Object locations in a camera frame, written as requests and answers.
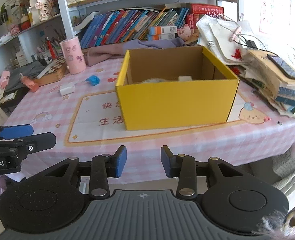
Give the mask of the blue tape piece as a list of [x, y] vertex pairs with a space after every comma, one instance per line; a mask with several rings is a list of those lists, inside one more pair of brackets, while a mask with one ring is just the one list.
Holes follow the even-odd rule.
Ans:
[[100, 83], [100, 79], [96, 75], [91, 75], [86, 79], [86, 82], [88, 82], [91, 86], [96, 86]]

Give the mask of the stack of books and papers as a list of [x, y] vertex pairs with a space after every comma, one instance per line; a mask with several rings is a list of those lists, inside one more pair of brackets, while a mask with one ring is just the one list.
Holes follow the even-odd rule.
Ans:
[[295, 80], [287, 78], [267, 54], [275, 55], [256, 49], [242, 50], [245, 70], [241, 76], [254, 85], [281, 115], [295, 118]]

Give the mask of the row of colourful books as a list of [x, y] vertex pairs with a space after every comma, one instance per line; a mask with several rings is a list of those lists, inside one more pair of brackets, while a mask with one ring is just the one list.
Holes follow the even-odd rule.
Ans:
[[188, 24], [192, 34], [196, 22], [204, 15], [222, 16], [224, 8], [217, 5], [187, 3], [184, 6], [164, 8], [127, 8], [93, 16], [86, 24], [80, 45], [82, 49], [132, 40], [147, 41], [150, 27], [175, 25], [180, 29]]

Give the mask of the orange pink bottle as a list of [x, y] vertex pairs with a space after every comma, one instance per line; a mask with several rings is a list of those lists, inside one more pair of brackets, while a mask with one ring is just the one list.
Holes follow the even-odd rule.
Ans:
[[23, 85], [25, 85], [26, 87], [28, 87], [28, 89], [30, 89], [30, 91], [36, 92], [37, 90], [39, 90], [39, 85], [37, 83], [35, 83], [33, 80], [31, 80], [30, 78], [28, 78], [27, 76], [20, 73], [19, 78], [20, 78], [21, 83]]

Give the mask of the black smartphone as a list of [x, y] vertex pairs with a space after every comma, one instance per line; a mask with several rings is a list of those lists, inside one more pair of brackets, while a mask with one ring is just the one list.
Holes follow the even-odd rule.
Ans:
[[267, 54], [267, 58], [272, 61], [287, 78], [295, 80], [295, 70], [292, 69], [282, 58], [270, 54]]

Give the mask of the wooden chess board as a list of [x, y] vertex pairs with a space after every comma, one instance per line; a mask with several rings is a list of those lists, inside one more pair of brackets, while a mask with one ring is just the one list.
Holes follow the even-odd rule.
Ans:
[[50, 83], [58, 82], [67, 72], [66, 60], [63, 56], [52, 60], [44, 70], [37, 75], [33, 81], [39, 86], [48, 85]]

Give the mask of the white foam block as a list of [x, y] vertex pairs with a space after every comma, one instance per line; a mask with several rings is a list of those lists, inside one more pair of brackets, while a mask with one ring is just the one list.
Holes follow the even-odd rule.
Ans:
[[179, 76], [179, 82], [187, 82], [187, 81], [192, 81], [191, 76]]

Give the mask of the pink pig plush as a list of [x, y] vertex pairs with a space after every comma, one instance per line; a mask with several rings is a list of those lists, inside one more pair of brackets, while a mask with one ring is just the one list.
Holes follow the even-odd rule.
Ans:
[[181, 38], [183, 41], [188, 41], [188, 39], [191, 38], [192, 31], [188, 24], [185, 24], [180, 29], [177, 30], [177, 35], [179, 38]]

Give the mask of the pink cylindrical container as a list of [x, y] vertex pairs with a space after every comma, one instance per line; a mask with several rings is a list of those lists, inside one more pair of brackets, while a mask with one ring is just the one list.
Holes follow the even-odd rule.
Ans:
[[78, 37], [65, 39], [60, 43], [63, 57], [66, 60], [67, 69], [70, 74], [79, 74], [86, 69], [84, 55]]

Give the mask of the white bookshelf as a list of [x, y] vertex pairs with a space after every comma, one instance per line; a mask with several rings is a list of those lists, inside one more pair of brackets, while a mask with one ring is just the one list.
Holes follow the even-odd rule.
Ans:
[[76, 27], [73, 27], [71, 23], [71, 16], [75, 15], [79, 18], [83, 18], [90, 12], [106, 12], [116, 9], [123, 9], [129, 7], [152, 7], [152, 6], [162, 6], [165, 4], [181, 2], [183, 3], [209, 3], [218, 5], [220, 2], [231, 2], [237, 3], [237, 16], [239, 17], [239, 0], [85, 0], [83, 2], [75, 3], [67, 6], [66, 0], [58, 0], [58, 5], [60, 6], [61, 14], [57, 14], [51, 19], [43, 22], [39, 22], [36, 25], [33, 25], [29, 29], [26, 29], [16, 36], [11, 37], [6, 43], [0, 46], [0, 74], [6, 69], [6, 67], [11, 63], [11, 51], [6, 48], [6, 44], [9, 43], [14, 38], [19, 38], [20, 46], [24, 52], [26, 60], [28, 63], [32, 62], [32, 55], [36, 53], [36, 47], [38, 45], [37, 33], [36, 31], [31, 31], [34, 28], [38, 28], [39, 25], [45, 24], [55, 18], [59, 18], [62, 21], [63, 29], [67, 38], [72, 38], [77, 35], [80, 30], [77, 30]]

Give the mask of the yellow cardboard box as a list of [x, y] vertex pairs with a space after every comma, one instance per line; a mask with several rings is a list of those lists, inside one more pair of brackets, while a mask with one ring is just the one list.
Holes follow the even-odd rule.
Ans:
[[[167, 82], [141, 84], [152, 78]], [[115, 84], [132, 131], [227, 122], [238, 87], [238, 77], [203, 46], [128, 50]]]

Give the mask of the grey clothing pile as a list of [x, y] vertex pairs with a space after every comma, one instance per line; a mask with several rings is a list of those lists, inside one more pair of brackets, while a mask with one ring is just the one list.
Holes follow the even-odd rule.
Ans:
[[19, 88], [25, 87], [25, 85], [20, 80], [20, 74], [30, 79], [34, 79], [44, 69], [45, 66], [43, 64], [41, 64], [39, 61], [34, 61], [30, 64], [16, 68], [14, 70], [3, 71], [2, 74], [5, 74], [5, 76], [9, 76], [9, 78], [7, 79], [8, 83], [5, 87], [5, 92], [11, 92]]

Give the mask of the orange white medicine box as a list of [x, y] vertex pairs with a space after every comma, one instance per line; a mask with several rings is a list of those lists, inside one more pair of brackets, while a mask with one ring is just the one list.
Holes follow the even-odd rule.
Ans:
[[175, 25], [150, 27], [148, 30], [147, 40], [172, 40], [175, 38], [176, 33], [177, 27]]

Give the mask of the pink checkered tablecloth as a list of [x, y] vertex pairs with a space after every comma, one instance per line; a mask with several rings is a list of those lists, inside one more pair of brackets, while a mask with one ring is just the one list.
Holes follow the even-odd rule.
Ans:
[[[160, 161], [164, 145], [198, 161], [218, 157], [235, 166], [295, 149], [295, 119], [272, 111], [245, 83], [239, 85], [225, 124], [127, 131], [114, 91], [121, 64], [121, 59], [107, 60], [24, 96], [7, 126], [31, 124], [36, 134], [54, 133], [57, 142], [50, 150], [29, 155], [21, 171], [11, 175], [13, 180], [30, 177], [69, 157], [89, 161], [111, 154], [121, 145], [127, 148], [127, 162], [119, 184], [164, 179]], [[86, 82], [91, 75], [100, 79], [98, 85]], [[75, 92], [60, 96], [59, 89], [66, 83], [74, 83]]]

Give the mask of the white power adapter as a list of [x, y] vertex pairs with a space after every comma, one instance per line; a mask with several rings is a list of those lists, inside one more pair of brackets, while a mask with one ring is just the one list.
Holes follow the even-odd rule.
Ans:
[[75, 84], [74, 83], [66, 83], [62, 85], [59, 89], [60, 96], [65, 96], [75, 92]]

